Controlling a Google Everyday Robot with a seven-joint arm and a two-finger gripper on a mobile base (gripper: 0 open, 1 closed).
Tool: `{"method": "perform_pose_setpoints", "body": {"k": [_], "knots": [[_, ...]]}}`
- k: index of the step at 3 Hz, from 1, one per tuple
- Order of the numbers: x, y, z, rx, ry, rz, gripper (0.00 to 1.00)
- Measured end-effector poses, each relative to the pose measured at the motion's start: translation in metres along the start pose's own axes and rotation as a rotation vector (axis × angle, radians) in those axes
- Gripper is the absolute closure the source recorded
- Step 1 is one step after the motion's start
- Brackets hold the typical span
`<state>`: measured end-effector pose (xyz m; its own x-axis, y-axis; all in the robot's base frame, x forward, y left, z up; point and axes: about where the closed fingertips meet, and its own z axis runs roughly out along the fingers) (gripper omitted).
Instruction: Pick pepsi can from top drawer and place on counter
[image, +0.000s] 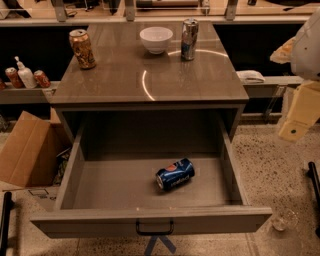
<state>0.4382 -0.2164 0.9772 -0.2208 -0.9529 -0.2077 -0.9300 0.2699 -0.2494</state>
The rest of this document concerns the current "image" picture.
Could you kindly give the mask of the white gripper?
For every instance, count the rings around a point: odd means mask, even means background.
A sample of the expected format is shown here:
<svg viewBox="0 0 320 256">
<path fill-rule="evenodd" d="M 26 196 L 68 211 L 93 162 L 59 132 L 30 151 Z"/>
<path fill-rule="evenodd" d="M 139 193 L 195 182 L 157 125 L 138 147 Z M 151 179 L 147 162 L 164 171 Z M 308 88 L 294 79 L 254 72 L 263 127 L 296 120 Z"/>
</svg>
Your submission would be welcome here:
<svg viewBox="0 0 320 256">
<path fill-rule="evenodd" d="M 298 30 L 295 38 L 275 50 L 270 60 L 291 62 L 292 72 L 307 79 L 293 91 L 292 101 L 279 130 L 283 140 L 296 142 L 320 119 L 320 8 Z"/>
</svg>

